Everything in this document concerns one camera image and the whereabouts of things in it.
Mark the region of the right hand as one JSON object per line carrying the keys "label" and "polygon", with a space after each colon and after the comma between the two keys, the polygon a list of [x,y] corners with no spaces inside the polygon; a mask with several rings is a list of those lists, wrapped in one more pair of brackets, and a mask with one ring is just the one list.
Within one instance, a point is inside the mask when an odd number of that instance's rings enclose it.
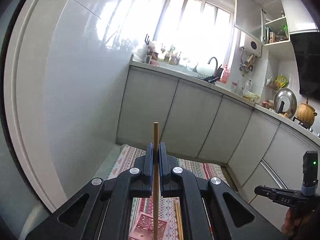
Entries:
{"label": "right hand", "polygon": [[281,232],[287,239],[319,239],[319,207],[302,217],[289,208]]}

